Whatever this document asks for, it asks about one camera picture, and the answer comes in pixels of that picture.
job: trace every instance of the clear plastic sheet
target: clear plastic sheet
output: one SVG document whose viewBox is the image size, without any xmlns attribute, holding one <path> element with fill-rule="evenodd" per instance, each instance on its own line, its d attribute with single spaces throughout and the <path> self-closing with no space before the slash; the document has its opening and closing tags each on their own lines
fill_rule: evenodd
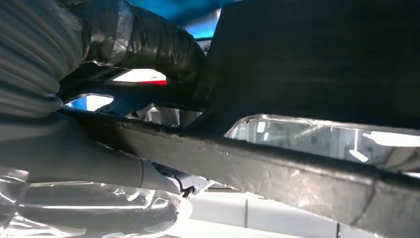
<svg viewBox="0 0 420 238">
<path fill-rule="evenodd" d="M 225 136 L 390 171 L 410 171 L 420 161 L 420 132 L 404 128 L 261 114 L 238 121 Z"/>
<path fill-rule="evenodd" d="M 191 214 L 188 200 L 164 191 L 97 182 L 26 183 L 0 167 L 5 237 L 159 237 Z"/>
</svg>

